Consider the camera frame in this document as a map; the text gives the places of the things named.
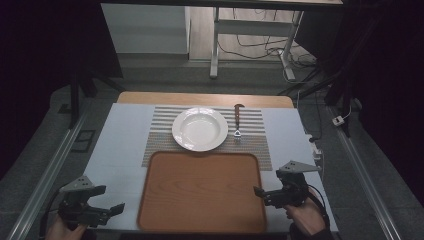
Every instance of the table leg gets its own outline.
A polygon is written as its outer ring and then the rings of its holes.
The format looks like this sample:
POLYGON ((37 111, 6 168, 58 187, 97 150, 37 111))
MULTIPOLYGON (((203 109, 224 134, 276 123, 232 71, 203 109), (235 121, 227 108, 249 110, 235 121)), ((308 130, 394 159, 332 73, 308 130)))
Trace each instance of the table leg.
POLYGON ((218 31, 219 31, 219 8, 214 8, 214 21, 213 21, 213 44, 212 44, 212 58, 211 58, 211 72, 210 78, 214 79, 218 76, 218 31))
POLYGON ((284 47, 284 50, 278 50, 278 53, 281 58, 281 62, 283 63, 284 71, 287 76, 287 80, 289 81, 296 79, 294 76, 293 70, 290 66, 289 53, 290 53, 290 48, 293 44, 294 37, 296 36, 297 28, 299 27, 299 22, 300 22, 300 18, 302 17, 302 13, 303 12, 299 12, 299 11, 294 12, 293 25, 290 29, 290 33, 286 41, 286 46, 284 47))

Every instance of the power strip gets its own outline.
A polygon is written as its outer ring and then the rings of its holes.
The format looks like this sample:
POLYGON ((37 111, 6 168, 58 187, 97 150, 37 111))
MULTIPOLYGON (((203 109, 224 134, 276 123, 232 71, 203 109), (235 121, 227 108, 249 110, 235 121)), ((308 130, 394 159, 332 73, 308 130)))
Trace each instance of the power strip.
POLYGON ((333 118, 333 123, 336 126, 340 126, 344 123, 344 120, 343 120, 342 116, 338 116, 338 117, 333 118))

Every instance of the wall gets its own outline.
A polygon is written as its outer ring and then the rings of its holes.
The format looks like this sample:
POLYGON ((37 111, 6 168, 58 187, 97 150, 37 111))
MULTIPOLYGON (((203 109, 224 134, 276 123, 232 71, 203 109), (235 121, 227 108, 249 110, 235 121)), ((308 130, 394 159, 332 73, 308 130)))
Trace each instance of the wall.
POLYGON ((189 7, 102 4, 117 53, 189 52, 189 7))

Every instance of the wooden table edge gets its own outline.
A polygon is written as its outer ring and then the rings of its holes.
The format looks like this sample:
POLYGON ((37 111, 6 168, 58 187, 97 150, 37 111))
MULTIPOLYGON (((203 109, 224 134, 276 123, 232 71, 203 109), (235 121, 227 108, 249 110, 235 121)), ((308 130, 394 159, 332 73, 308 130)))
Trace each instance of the wooden table edge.
POLYGON ((231 95, 204 93, 122 92, 117 103, 234 106, 241 103, 246 107, 294 108, 287 96, 231 95))

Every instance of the white plate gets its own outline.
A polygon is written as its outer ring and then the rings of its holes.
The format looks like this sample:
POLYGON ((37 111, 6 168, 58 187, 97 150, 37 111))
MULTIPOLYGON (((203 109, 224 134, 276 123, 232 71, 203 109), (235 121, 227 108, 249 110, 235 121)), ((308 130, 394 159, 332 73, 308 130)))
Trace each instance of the white plate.
POLYGON ((172 135, 182 147, 204 152, 218 147, 228 134, 228 123, 217 111, 196 107, 180 113, 172 124, 172 135))

